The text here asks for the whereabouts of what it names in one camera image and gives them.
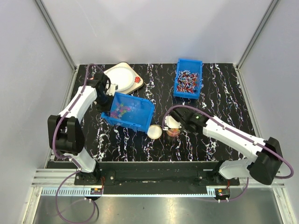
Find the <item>blue bin of star candies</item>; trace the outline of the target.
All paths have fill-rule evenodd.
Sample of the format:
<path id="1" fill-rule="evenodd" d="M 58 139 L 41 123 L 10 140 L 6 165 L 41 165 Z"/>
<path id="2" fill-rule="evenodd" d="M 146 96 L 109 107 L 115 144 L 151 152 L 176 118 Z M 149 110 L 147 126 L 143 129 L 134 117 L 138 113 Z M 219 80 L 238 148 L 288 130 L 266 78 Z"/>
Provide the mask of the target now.
<path id="1" fill-rule="evenodd" d="M 114 95 L 110 111 L 103 112 L 101 118 L 110 125 L 146 133 L 151 124 L 154 110 L 154 104 L 147 99 L 117 92 Z"/>

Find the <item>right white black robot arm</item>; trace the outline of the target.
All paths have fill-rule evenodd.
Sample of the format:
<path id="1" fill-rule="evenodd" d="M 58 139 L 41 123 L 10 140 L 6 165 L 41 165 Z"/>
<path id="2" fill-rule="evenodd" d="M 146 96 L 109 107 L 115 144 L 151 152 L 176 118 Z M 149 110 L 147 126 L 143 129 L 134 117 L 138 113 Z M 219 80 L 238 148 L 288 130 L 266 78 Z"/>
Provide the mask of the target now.
<path id="1" fill-rule="evenodd" d="M 165 129 L 184 129 L 189 133 L 203 134 L 231 147 L 245 156 L 237 161 L 220 161 L 211 172 L 214 183 L 223 185 L 233 178 L 251 177 L 264 185 L 271 185 L 282 161 L 280 143 L 247 134 L 221 121 L 216 116 L 203 115 L 191 108 L 179 107 L 164 118 Z"/>

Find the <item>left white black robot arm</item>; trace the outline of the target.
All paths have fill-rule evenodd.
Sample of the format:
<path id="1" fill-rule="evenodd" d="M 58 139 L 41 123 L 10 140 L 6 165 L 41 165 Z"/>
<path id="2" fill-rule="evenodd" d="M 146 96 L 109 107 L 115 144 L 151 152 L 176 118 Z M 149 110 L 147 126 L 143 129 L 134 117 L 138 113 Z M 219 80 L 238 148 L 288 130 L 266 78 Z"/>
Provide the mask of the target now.
<path id="1" fill-rule="evenodd" d="M 94 104 L 99 113 L 109 113 L 114 100 L 117 85 L 99 72 L 92 79 L 86 79 L 71 102 L 58 115 L 48 118 L 49 146 L 59 159 L 68 159 L 91 185 L 100 182 L 101 171 L 98 163 L 85 148 L 85 136 L 81 129 L 81 120 L 88 108 Z"/>

